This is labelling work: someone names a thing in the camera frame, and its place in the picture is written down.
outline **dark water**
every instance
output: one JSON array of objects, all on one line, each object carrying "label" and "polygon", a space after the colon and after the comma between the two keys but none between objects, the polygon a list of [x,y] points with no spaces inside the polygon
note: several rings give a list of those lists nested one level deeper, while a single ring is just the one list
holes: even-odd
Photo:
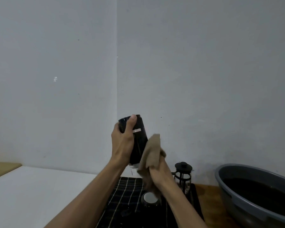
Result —
[{"label": "dark water", "polygon": [[265,184],[242,179],[225,179],[224,183],[252,203],[285,216],[285,194]]}]

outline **black tumbler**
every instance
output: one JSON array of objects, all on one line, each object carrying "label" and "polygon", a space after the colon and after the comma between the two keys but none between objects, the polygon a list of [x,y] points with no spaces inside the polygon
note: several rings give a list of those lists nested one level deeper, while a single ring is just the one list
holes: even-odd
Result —
[{"label": "black tumbler", "polygon": [[[142,118],[139,114],[136,116],[137,116],[137,122],[133,127],[134,147],[130,156],[130,163],[129,163],[129,165],[134,167],[137,167],[137,165],[139,164],[146,143],[148,141],[145,127],[142,122]],[[125,127],[129,118],[130,116],[118,120],[119,130],[121,131],[121,133],[125,132]]]}]

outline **left hand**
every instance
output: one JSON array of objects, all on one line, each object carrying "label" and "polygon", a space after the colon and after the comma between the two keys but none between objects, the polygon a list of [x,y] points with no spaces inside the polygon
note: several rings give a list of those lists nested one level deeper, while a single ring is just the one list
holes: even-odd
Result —
[{"label": "left hand", "polygon": [[116,161],[118,164],[129,164],[131,152],[134,146],[133,127],[135,126],[137,117],[133,114],[127,121],[125,132],[121,133],[118,128],[118,122],[114,126],[111,134],[112,137],[112,157],[111,161]]}]

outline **beige cloth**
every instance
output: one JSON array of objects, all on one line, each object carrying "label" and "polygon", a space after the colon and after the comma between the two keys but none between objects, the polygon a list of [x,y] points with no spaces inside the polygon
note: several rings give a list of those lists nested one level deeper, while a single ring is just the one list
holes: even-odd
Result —
[{"label": "beige cloth", "polygon": [[158,167],[160,155],[166,157],[165,151],[160,147],[159,134],[153,134],[152,137],[149,138],[142,154],[137,172],[143,178],[145,190],[154,193],[155,196],[160,199],[161,192],[152,181],[149,171],[150,166]]}]

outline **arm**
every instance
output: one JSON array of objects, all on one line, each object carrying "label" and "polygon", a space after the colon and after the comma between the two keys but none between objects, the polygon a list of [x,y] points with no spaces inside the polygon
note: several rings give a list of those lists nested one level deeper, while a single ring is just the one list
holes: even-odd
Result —
[{"label": "arm", "polygon": [[94,228],[97,225],[118,178],[129,163],[134,145],[132,129],[136,120],[134,115],[127,121],[124,134],[119,131],[118,123],[115,124],[109,163],[45,228]]},{"label": "arm", "polygon": [[186,196],[174,181],[164,159],[160,157],[159,167],[150,167],[150,174],[158,189],[169,203],[179,228],[207,228]]}]

